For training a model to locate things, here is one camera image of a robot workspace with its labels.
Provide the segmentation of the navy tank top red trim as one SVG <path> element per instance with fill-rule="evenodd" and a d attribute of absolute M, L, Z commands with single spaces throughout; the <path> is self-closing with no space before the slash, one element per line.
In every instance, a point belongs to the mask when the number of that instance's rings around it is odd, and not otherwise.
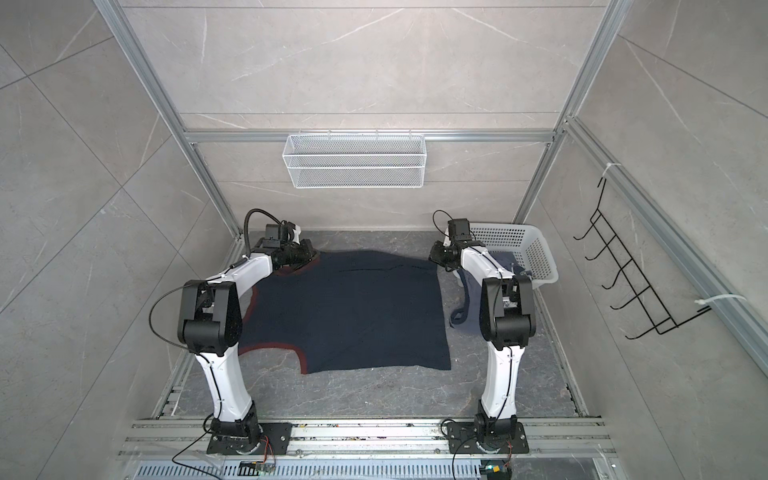
<path fill-rule="evenodd" d="M 304 374 L 451 367 L 435 264 L 371 250 L 322 252 L 251 289 L 239 352 L 294 352 Z"/>

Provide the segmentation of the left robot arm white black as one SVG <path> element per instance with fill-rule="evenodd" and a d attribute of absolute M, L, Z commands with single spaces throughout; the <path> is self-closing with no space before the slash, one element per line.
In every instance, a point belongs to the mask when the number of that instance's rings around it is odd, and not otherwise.
<path fill-rule="evenodd" d="M 260 247 L 241 255 L 208 279 L 184 284 L 177 336 L 203 369 L 213 402 L 213 440 L 251 451 L 263 437 L 238 360 L 243 330 L 240 297 L 273 271 L 286 266 L 300 268 L 316 256 L 308 239 L 279 242 L 272 248 Z"/>

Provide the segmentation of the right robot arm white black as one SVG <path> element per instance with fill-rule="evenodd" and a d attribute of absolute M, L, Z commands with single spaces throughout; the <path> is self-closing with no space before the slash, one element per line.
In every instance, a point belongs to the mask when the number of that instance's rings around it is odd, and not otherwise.
<path fill-rule="evenodd" d="M 479 328 L 488 345 L 488 366 L 474 436 L 482 449 L 497 450 L 516 436 L 519 367 L 536 332 L 532 280 L 502 266 L 479 241 L 437 241 L 429 260 L 448 271 L 460 270 L 480 285 Z"/>

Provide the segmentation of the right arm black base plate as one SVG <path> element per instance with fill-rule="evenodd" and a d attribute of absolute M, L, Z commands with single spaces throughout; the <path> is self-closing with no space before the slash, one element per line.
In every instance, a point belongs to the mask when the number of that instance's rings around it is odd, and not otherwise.
<path fill-rule="evenodd" d="M 445 419 L 439 430 L 446 439 L 451 454 L 519 455 L 528 454 L 530 447 L 524 426 L 515 421 L 509 427 L 500 422 L 502 432 L 481 434 L 473 422 Z"/>

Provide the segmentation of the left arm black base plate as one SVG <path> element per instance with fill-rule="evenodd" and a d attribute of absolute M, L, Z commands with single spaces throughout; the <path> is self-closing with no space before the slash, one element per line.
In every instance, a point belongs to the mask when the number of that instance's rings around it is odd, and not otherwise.
<path fill-rule="evenodd" d="M 293 425 L 287 422 L 246 424 L 215 422 L 206 453 L 209 455 L 285 455 Z"/>

